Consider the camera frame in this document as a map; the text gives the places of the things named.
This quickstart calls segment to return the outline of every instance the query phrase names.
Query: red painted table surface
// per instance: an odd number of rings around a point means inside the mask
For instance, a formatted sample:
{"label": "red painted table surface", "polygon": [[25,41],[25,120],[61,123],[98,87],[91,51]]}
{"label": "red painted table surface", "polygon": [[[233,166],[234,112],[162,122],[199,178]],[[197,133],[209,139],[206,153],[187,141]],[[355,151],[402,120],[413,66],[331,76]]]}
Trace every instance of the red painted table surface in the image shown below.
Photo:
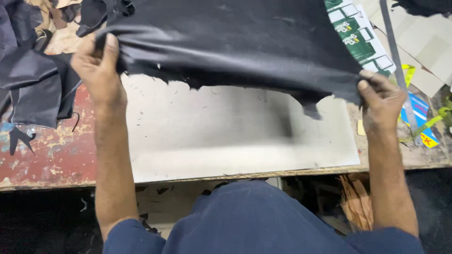
{"label": "red painted table surface", "polygon": [[96,159],[94,116],[89,94],[81,85],[75,96],[74,112],[55,130],[20,125],[18,128],[36,138],[30,142],[35,155],[19,140],[16,152],[9,154],[9,132],[14,125],[7,122],[11,108],[0,122],[0,191],[33,188],[61,188],[95,184]]}

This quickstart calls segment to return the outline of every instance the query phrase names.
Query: fingernail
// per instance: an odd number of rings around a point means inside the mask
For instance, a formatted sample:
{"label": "fingernail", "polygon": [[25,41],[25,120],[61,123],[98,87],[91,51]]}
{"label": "fingernail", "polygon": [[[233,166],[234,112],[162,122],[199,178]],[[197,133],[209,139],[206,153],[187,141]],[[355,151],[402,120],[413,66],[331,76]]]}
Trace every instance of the fingernail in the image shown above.
{"label": "fingernail", "polygon": [[368,71],[368,70],[361,70],[361,71],[359,72],[359,74],[361,75],[361,77],[364,77],[364,78],[371,78],[371,77],[373,77],[373,76],[375,75],[375,72],[373,72],[373,71]]}
{"label": "fingernail", "polygon": [[360,81],[360,82],[358,83],[358,88],[359,88],[360,90],[366,89],[368,86],[369,86],[369,83],[368,83],[367,81],[365,81],[365,80],[362,80],[362,81]]}
{"label": "fingernail", "polygon": [[112,47],[116,45],[116,38],[112,33],[107,34],[107,45]]}

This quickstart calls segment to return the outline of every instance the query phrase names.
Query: forearm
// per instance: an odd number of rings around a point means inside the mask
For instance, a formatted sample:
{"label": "forearm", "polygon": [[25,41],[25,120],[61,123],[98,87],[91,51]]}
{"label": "forearm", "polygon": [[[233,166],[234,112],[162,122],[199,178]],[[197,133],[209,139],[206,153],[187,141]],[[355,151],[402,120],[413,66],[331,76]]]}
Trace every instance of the forearm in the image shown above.
{"label": "forearm", "polygon": [[368,135],[372,209],[376,227],[419,235],[416,212],[405,182],[396,132]]}
{"label": "forearm", "polygon": [[96,215],[104,240],[118,222],[138,219],[124,110],[96,111]]}

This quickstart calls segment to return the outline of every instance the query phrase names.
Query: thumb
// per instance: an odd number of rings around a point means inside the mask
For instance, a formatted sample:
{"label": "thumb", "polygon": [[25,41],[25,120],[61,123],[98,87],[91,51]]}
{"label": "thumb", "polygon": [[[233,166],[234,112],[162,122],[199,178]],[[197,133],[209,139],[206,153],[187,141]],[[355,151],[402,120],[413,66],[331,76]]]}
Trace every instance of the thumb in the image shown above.
{"label": "thumb", "polygon": [[370,107],[378,104],[381,100],[380,96],[378,96],[366,80],[362,80],[358,83],[358,90]]}
{"label": "thumb", "polygon": [[100,66],[102,68],[113,69],[116,71],[118,55],[119,55],[118,39],[113,34],[108,33],[107,39],[105,40],[104,55],[102,57]]}

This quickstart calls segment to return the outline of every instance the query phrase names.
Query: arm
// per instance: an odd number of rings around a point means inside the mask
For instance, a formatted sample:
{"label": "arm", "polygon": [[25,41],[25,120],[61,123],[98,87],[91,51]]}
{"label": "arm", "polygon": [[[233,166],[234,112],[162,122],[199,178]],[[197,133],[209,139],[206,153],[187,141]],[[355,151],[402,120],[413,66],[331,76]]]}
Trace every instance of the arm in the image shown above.
{"label": "arm", "polygon": [[127,95],[116,72],[117,59],[116,37],[108,34],[104,51],[95,52],[91,34],[71,60],[94,108],[98,162],[95,205],[104,240],[119,222],[138,219],[127,137]]}
{"label": "arm", "polygon": [[397,137],[397,118],[406,93],[386,77],[370,71],[358,84],[367,102],[363,122],[369,141],[372,210],[376,227],[396,227],[419,236],[418,222],[405,182]]}

